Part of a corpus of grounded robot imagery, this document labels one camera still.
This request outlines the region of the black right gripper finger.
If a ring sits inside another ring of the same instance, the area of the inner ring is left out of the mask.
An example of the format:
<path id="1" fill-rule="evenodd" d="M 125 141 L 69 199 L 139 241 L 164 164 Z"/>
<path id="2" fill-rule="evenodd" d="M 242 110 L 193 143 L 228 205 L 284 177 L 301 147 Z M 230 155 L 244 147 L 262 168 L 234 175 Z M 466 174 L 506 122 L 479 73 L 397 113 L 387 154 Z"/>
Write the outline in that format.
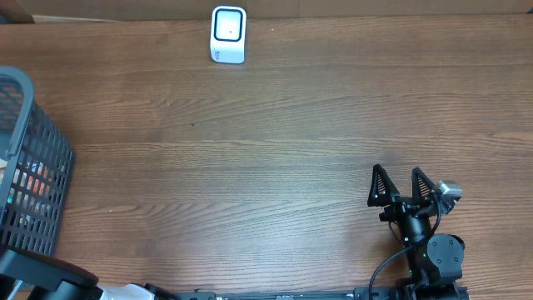
<path id="1" fill-rule="evenodd" d="M 367 206 L 386 207 L 397 202 L 400 196 L 396 186 L 387 175 L 385 168 L 380 164 L 374 165 Z"/>
<path id="2" fill-rule="evenodd" d="M 411 189 L 412 197 L 416 203 L 422 203 L 426 200 L 435 184 L 424 174 L 424 172 L 415 167 L 411 172 Z"/>

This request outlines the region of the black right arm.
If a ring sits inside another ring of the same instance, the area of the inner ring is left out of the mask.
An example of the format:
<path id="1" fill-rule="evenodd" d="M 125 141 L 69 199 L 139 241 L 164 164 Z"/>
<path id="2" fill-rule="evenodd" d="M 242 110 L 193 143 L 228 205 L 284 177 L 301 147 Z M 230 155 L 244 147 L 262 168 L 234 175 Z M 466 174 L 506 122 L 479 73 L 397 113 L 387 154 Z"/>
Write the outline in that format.
<path id="1" fill-rule="evenodd" d="M 456 281 L 462 278 L 465 242 L 453 234 L 438 234 L 442 218 L 461 200 L 462 189 L 454 181 L 432 182 L 415 167 L 411 171 L 411 195 L 404 197 L 376 164 L 372 169 L 369 207 L 380 207 L 379 218 L 388 226 L 402 250 L 382 262 L 371 275 L 366 297 L 376 299 L 468 299 L 466 287 Z M 375 281 L 387 265 L 404 256 L 409 276 L 398 279 L 384 292 L 374 288 Z"/>

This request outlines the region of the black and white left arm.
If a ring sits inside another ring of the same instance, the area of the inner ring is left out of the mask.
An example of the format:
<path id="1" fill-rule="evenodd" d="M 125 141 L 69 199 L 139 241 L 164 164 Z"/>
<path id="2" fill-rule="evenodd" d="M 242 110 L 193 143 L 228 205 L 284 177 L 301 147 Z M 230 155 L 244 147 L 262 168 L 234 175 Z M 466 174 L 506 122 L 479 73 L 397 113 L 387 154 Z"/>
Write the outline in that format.
<path id="1" fill-rule="evenodd" d="M 22 286 L 32 287 L 29 299 L 156 300 L 179 297 L 151 284 L 107 286 L 93 273 L 54 257 L 15 247 L 1 247 L 1 298 L 14 299 Z"/>

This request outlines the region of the white barcode scanner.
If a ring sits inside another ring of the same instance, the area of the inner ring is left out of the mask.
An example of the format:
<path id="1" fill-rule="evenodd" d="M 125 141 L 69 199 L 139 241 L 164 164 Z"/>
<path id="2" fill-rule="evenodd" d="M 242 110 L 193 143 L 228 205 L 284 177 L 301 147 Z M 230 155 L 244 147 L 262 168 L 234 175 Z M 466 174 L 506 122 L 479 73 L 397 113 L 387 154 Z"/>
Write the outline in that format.
<path id="1" fill-rule="evenodd" d="M 221 5 L 212 11 L 210 53 L 216 63 L 243 64 L 247 13 L 242 7 Z"/>

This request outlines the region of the grey mesh basket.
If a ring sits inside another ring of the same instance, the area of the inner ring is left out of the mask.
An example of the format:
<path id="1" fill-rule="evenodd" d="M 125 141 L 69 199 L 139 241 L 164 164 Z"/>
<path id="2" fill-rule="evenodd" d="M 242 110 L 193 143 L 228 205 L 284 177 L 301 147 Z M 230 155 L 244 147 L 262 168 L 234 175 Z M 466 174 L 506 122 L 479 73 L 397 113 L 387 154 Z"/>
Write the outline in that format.
<path id="1" fill-rule="evenodd" d="M 75 152 L 35 102 L 31 78 L 1 67 L 1 244 L 52 256 Z"/>

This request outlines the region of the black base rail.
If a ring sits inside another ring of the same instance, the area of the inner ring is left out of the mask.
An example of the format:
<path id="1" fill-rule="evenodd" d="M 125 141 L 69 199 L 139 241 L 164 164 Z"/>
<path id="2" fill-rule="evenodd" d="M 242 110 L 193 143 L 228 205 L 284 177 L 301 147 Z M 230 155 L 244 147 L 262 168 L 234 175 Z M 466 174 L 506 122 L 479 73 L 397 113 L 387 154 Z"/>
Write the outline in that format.
<path id="1" fill-rule="evenodd" d="M 351 291 L 315 292 L 180 292 L 179 300 L 404 300 L 410 299 L 408 293 L 393 287 L 374 287 L 369 297 L 368 287 L 356 287 Z"/>

